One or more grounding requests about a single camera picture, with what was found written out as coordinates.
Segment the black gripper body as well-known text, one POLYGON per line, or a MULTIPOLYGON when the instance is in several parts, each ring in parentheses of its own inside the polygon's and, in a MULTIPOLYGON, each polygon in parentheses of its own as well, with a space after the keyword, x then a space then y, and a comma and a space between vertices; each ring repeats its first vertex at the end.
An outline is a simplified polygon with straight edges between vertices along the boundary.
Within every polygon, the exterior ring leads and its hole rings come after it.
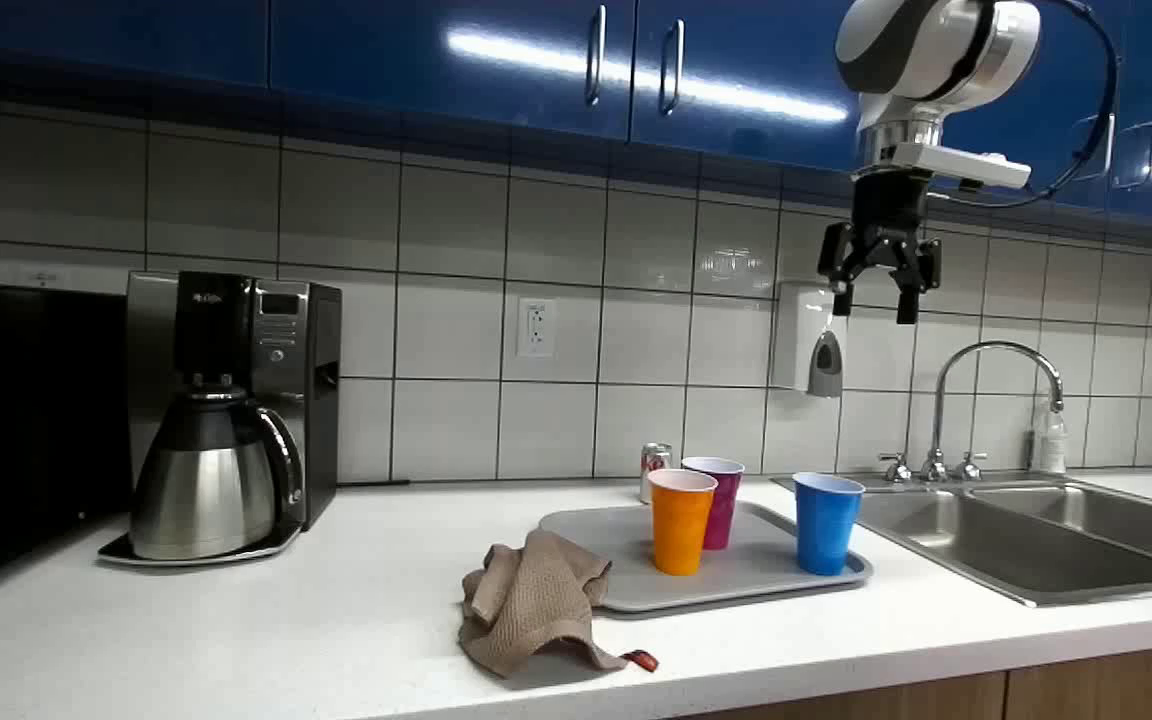
POLYGON ((853 183, 853 217, 823 232, 823 278, 853 285, 888 269, 896 285, 937 285, 938 253, 921 235, 928 171, 873 171, 853 183))

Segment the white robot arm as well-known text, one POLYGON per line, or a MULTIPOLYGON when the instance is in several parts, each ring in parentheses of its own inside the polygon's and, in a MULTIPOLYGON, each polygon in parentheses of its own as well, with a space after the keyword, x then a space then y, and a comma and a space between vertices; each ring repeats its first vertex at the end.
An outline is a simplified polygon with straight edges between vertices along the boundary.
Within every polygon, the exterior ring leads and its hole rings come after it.
POLYGON ((921 235, 931 182, 1022 190, 1032 169, 998 153, 945 145, 945 122, 998 101, 1032 64, 1032 0, 853 0, 837 68, 859 101, 859 169, 853 211, 823 229, 817 273, 831 311, 853 311, 856 278, 882 269, 899 293, 896 321, 921 315, 938 285, 938 249, 921 235))

